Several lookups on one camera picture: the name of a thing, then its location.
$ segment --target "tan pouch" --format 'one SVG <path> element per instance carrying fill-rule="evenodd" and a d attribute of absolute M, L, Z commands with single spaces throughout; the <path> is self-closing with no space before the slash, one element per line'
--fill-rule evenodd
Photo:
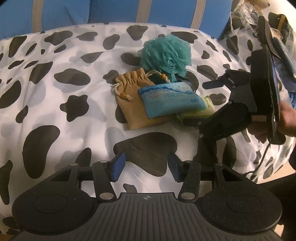
<path fill-rule="evenodd" d="M 154 83 L 148 79 L 143 68 L 121 74 L 115 78 L 115 81 L 117 83 L 115 85 L 116 100 L 130 130 L 162 124 L 174 117 L 173 115 L 166 115 L 153 119 L 148 118 L 138 89 L 154 85 Z"/>

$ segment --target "cable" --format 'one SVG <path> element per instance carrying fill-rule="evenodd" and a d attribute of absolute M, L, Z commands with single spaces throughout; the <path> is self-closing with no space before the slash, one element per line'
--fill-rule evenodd
<path fill-rule="evenodd" d="M 266 155 L 266 153 L 267 153 L 268 148 L 270 148 L 270 145 L 271 145 L 271 144 L 270 144 L 270 142 L 269 142 L 268 145 L 267 145 L 267 147 L 266 147 L 266 149 L 265 149 L 265 151 L 264 151 L 264 154 L 263 154 L 263 156 L 262 156 L 261 162 L 259 163 L 258 167 L 257 167 L 254 171 L 250 171 L 250 172 L 245 173 L 245 174 L 244 174 L 245 176 L 247 176 L 247 175 L 250 174 L 250 173 L 254 173 L 254 172 L 258 171 L 258 169 L 260 168 L 260 166 L 262 165 L 262 163 L 263 163 L 263 161 L 264 161 L 265 155 Z"/>

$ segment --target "striped pillow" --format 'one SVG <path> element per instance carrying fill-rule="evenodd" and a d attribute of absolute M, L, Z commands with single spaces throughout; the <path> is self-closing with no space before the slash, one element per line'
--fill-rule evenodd
<path fill-rule="evenodd" d="M 91 0 L 89 23 L 136 22 L 200 29 L 219 38 L 232 0 Z"/>

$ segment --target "screw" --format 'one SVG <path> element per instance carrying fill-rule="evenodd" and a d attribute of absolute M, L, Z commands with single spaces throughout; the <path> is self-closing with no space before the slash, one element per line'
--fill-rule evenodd
<path fill-rule="evenodd" d="M 110 200 L 114 197 L 114 195 L 110 192 L 103 192 L 99 195 L 100 199 L 103 199 L 103 200 Z"/>
<path fill-rule="evenodd" d="M 191 192 L 184 192 L 181 194 L 181 198 L 183 198 L 185 200 L 192 200 L 195 198 L 195 195 Z"/>

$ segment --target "black spot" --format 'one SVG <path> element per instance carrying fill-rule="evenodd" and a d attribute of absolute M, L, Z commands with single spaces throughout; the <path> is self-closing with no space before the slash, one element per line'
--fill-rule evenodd
<path fill-rule="evenodd" d="M 70 95 L 67 102 L 59 106 L 61 111 L 67 113 L 67 121 L 71 122 L 79 116 L 85 115 L 89 110 L 87 95 Z"/>
<path fill-rule="evenodd" d="M 7 163 L 0 168 L 0 196 L 5 205 L 8 205 L 10 202 L 8 184 L 12 167 L 13 164 L 11 160 L 8 160 Z"/>
<path fill-rule="evenodd" d="M 134 185 L 124 183 L 123 188 L 128 193 L 138 193 L 138 191 L 137 191 L 137 189 L 136 189 L 136 187 Z"/>
<path fill-rule="evenodd" d="M 202 59 L 208 59 L 209 57 L 210 57 L 210 54 L 204 50 L 202 53 Z"/>
<path fill-rule="evenodd" d="M 185 75 L 185 78 L 188 79 L 191 83 L 192 90 L 196 91 L 198 89 L 198 86 L 200 85 L 198 82 L 197 77 L 195 76 L 194 73 L 187 71 L 187 74 Z"/>
<path fill-rule="evenodd" d="M 244 129 L 243 131 L 241 131 L 241 133 L 242 133 L 242 135 L 243 135 L 245 141 L 248 142 L 248 143 L 250 143 L 251 140 L 250 140 L 250 137 L 248 136 L 247 129 Z"/>
<path fill-rule="evenodd" d="M 113 34 L 113 35 L 105 38 L 105 40 L 103 42 L 104 49 L 106 49 L 106 50 L 113 49 L 119 39 L 120 39 L 120 36 L 118 34 Z"/>
<path fill-rule="evenodd" d="M 171 34 L 191 44 L 194 43 L 194 40 L 198 39 L 195 34 L 189 32 L 171 32 Z"/>
<path fill-rule="evenodd" d="M 12 105 L 20 96 L 22 86 L 17 80 L 13 85 L 0 97 L 0 109 L 9 107 Z"/>
<path fill-rule="evenodd" d="M 229 57 L 229 54 L 225 50 L 223 50 L 223 54 L 229 62 L 232 62 L 231 58 Z"/>
<path fill-rule="evenodd" d="M 20 65 L 22 62 L 24 62 L 24 59 L 23 60 L 14 61 L 11 65 L 8 66 L 8 69 L 12 69 L 12 68 Z"/>
<path fill-rule="evenodd" d="M 67 48 L 66 44 L 59 46 L 57 49 L 54 50 L 54 53 L 59 53 L 64 51 Z"/>
<path fill-rule="evenodd" d="M 77 69 L 65 69 L 63 72 L 54 75 L 57 82 L 71 85 L 87 85 L 91 79 L 86 74 Z"/>
<path fill-rule="evenodd" d="M 128 64 L 128 65 L 132 65 L 132 66 L 140 66 L 140 57 L 136 57 L 135 55 L 133 55 L 132 53 L 123 53 L 120 56 L 122 62 Z"/>
<path fill-rule="evenodd" d="M 22 43 L 27 39 L 27 36 L 16 36 L 13 37 L 11 40 L 11 43 L 9 45 L 9 52 L 8 57 L 13 57 L 16 52 L 18 51 L 19 47 L 22 45 Z"/>
<path fill-rule="evenodd" d="M 105 79 L 108 84 L 114 85 L 114 84 L 116 84 L 115 78 L 117 76 L 119 76 L 119 73 L 116 70 L 112 69 L 108 72 L 108 74 L 105 74 L 103 76 L 103 79 Z"/>
<path fill-rule="evenodd" d="M 252 62 L 252 57 L 251 56 L 247 57 L 246 64 L 251 65 L 251 62 Z"/>
<path fill-rule="evenodd" d="M 226 39 L 227 48 L 229 48 L 235 55 L 239 54 L 239 48 L 237 46 L 237 36 L 234 35 Z"/>
<path fill-rule="evenodd" d="M 36 45 L 37 45 L 37 43 L 33 44 L 33 45 L 28 49 L 28 51 L 26 52 L 26 56 L 34 50 L 34 48 L 36 47 Z"/>
<path fill-rule="evenodd" d="M 91 149 L 85 148 L 76 158 L 75 163 L 79 164 L 79 167 L 89 167 L 91 164 Z"/>
<path fill-rule="evenodd" d="M 224 94 L 211 94 L 210 99 L 213 103 L 213 105 L 221 105 L 226 102 L 226 96 Z"/>
<path fill-rule="evenodd" d="M 266 163 L 265 167 L 267 167 L 267 166 L 268 166 L 273 160 L 274 160 L 274 158 L 271 157 L 271 158 L 268 160 L 268 162 Z"/>
<path fill-rule="evenodd" d="M 206 45 L 210 46 L 212 48 L 212 50 L 218 52 L 218 50 L 216 49 L 216 46 L 212 42 L 207 40 Z"/>
<path fill-rule="evenodd" d="M 15 223 L 15 220 L 13 219 L 13 217 L 7 217 L 7 218 L 3 218 L 3 223 L 10 227 L 11 229 L 18 229 L 17 224 Z"/>
<path fill-rule="evenodd" d="M 129 26 L 126 31 L 132 38 L 132 40 L 137 41 L 140 40 L 143 37 L 143 34 L 148 29 L 147 26 L 141 26 L 141 25 L 132 25 Z"/>
<path fill-rule="evenodd" d="M 28 63 L 28 64 L 24 67 L 24 69 L 31 67 L 32 65 L 36 64 L 37 62 L 38 62 L 38 60 L 35 60 L 35 61 L 32 61 L 32 62 Z"/>
<path fill-rule="evenodd" d="M 42 80 L 42 78 L 50 71 L 52 64 L 53 62 L 37 64 L 31 71 L 29 81 L 32 81 L 34 84 L 38 84 L 40 80 Z"/>
<path fill-rule="evenodd" d="M 22 157 L 26 172 L 32 179 L 42 175 L 49 148 L 59 135 L 60 130 L 56 126 L 40 126 L 26 137 Z"/>
<path fill-rule="evenodd" d="M 252 41 L 250 39 L 248 40 L 247 45 L 248 45 L 248 49 L 250 51 L 253 51 L 253 43 L 252 43 Z"/>
<path fill-rule="evenodd" d="M 46 37 L 44 39 L 44 42 L 49 42 L 53 45 L 58 45 L 64 40 L 70 38 L 73 36 L 73 33 L 71 31 L 61 31 L 61 32 L 55 32 L 52 35 Z"/>
<path fill-rule="evenodd" d="M 116 110 L 115 110 L 115 119 L 121 124 L 127 123 L 127 120 L 119 105 L 116 107 Z"/>
<path fill-rule="evenodd" d="M 261 159 L 261 152 L 260 152 L 260 150 L 259 151 L 256 151 L 256 159 L 255 159 L 255 161 L 253 162 L 253 164 L 255 164 L 255 165 L 257 165 L 257 164 L 259 164 L 259 160 Z"/>
<path fill-rule="evenodd" d="M 223 64 L 223 67 L 226 69 L 230 69 L 230 65 L 229 64 Z"/>
<path fill-rule="evenodd" d="M 17 123 L 22 123 L 24 118 L 27 116 L 28 114 L 28 106 L 26 105 L 16 116 L 15 121 Z"/>
<path fill-rule="evenodd" d="M 272 172 L 274 171 L 274 165 L 272 164 L 272 165 L 270 165 L 267 169 L 266 169 L 266 171 L 264 172 L 264 174 L 263 174 L 263 179 L 267 179 L 267 178 L 269 178 L 271 175 L 272 175 Z"/>
<path fill-rule="evenodd" d="M 14 229 L 8 229 L 8 231 L 6 232 L 6 234 L 8 235 L 18 235 L 19 234 L 19 231 L 16 231 Z"/>
<path fill-rule="evenodd" d="M 81 41 L 94 41 L 94 37 L 97 35 L 97 32 L 86 32 L 84 34 L 77 36 L 76 38 L 78 38 Z"/>
<path fill-rule="evenodd" d="M 252 175 L 252 176 L 250 177 L 250 180 L 255 179 L 255 177 L 256 177 L 256 175 Z"/>
<path fill-rule="evenodd" d="M 275 172 L 275 173 L 277 173 L 282 167 L 283 167 L 284 165 L 281 165 L 280 167 L 279 167 L 279 169 Z"/>
<path fill-rule="evenodd" d="M 237 160 L 237 149 L 232 137 L 226 137 L 226 146 L 223 152 L 223 164 L 232 168 Z"/>
<path fill-rule="evenodd" d="M 114 153 L 124 151 L 130 161 L 156 177 L 167 171 L 168 155 L 177 150 L 176 140 L 165 133 L 150 132 L 114 145 Z"/>
<path fill-rule="evenodd" d="M 100 57 L 100 55 L 102 54 L 103 52 L 94 52 L 94 53 L 87 53 L 85 55 L 82 55 L 80 58 L 85 62 L 85 63 L 88 63 L 88 64 L 91 64 L 93 62 L 95 62 L 98 57 Z"/>
<path fill-rule="evenodd" d="M 210 80 L 216 80 L 218 78 L 218 74 L 208 65 L 197 66 L 197 71 Z"/>

